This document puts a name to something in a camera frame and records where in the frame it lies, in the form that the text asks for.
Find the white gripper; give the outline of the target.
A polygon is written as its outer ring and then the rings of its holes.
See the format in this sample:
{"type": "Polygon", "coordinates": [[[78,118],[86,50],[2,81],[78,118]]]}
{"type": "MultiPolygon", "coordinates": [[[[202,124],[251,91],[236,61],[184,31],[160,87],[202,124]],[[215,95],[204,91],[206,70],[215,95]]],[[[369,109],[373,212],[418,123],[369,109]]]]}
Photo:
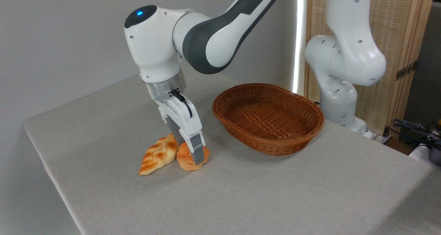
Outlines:
{"type": "Polygon", "coordinates": [[[188,142],[195,165],[204,161],[202,124],[195,106],[185,95],[172,95],[169,100],[156,100],[161,117],[168,124],[172,135],[180,146],[188,142]]]}

